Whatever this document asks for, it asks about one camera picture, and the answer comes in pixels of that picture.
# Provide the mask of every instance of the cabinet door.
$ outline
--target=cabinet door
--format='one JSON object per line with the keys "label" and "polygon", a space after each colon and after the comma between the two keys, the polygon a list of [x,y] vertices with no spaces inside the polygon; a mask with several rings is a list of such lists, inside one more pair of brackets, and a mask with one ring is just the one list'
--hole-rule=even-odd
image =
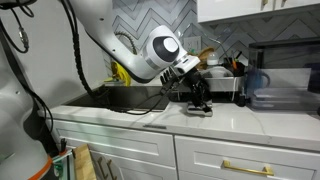
{"label": "cabinet door", "polygon": [[91,157],[101,180],[177,180],[178,178],[176,168],[173,167],[95,151],[91,151]]}
{"label": "cabinet door", "polygon": [[276,10],[320,4],[320,0],[277,0]]}
{"label": "cabinet door", "polygon": [[198,22],[221,20],[273,10],[273,0],[198,0]]}
{"label": "cabinet door", "polygon": [[172,135],[60,120],[52,134],[57,143],[65,138],[69,146],[175,167]]}

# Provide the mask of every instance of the drawer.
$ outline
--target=drawer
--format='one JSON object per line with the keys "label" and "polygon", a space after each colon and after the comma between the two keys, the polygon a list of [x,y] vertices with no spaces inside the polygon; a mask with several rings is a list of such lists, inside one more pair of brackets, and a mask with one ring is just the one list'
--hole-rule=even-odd
{"label": "drawer", "polygon": [[171,135],[60,120],[52,135],[57,143],[65,138],[69,146],[87,143],[94,151],[175,167]]}
{"label": "drawer", "polygon": [[117,176],[117,180],[177,180],[178,178],[176,168],[173,167],[146,163],[95,151],[91,151],[91,157],[96,171],[101,171],[101,168],[103,169],[104,174],[100,173],[100,177],[107,177],[108,175],[108,178],[105,179],[111,179],[110,171],[112,171],[114,177]]}
{"label": "drawer", "polygon": [[180,180],[223,180],[223,179],[217,179],[213,177],[203,176],[199,174],[179,171],[179,179]]}
{"label": "drawer", "polygon": [[[179,170],[227,180],[319,180],[320,155],[278,148],[176,136]],[[274,175],[258,175],[247,170]]]}

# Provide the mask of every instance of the herringbone tile backsplash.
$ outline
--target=herringbone tile backsplash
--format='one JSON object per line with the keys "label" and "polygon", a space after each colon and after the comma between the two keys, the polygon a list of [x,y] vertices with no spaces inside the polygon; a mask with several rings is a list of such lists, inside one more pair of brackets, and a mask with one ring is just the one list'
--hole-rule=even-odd
{"label": "herringbone tile backsplash", "polygon": [[320,10],[272,16],[234,23],[203,25],[197,23],[196,0],[113,0],[115,31],[131,34],[141,49],[149,33],[159,25],[168,26],[183,42],[184,37],[202,36],[202,48],[222,48],[209,40],[218,39],[227,51],[241,50],[248,58],[253,42],[320,36]]}

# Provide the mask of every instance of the plastic container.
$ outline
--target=plastic container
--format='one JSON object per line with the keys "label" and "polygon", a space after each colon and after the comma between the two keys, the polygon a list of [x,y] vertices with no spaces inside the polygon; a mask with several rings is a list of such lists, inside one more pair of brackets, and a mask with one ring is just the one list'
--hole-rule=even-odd
{"label": "plastic container", "polygon": [[209,53],[209,56],[207,58],[207,65],[208,66],[216,66],[219,64],[219,55],[217,52],[211,52]]}
{"label": "plastic container", "polygon": [[320,38],[249,45],[246,95],[252,109],[316,111],[320,107]]}

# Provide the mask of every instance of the kitchen sink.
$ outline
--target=kitchen sink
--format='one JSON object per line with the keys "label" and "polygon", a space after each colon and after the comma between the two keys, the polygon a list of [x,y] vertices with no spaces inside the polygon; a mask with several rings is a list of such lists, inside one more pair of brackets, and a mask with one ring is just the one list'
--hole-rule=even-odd
{"label": "kitchen sink", "polygon": [[[100,101],[102,101],[103,103],[108,103],[112,107],[125,110],[133,108],[134,110],[138,111],[146,111],[153,107],[155,103],[157,103],[161,98],[161,96],[152,97],[156,94],[159,94],[161,86],[110,86],[105,87],[105,89],[107,89],[107,92],[103,96],[101,96]],[[165,110],[168,103],[169,99],[167,97],[164,97],[153,111]],[[72,100],[64,105],[105,108],[105,106],[101,103],[97,103],[92,100],[88,94],[76,98],[75,100]]]}

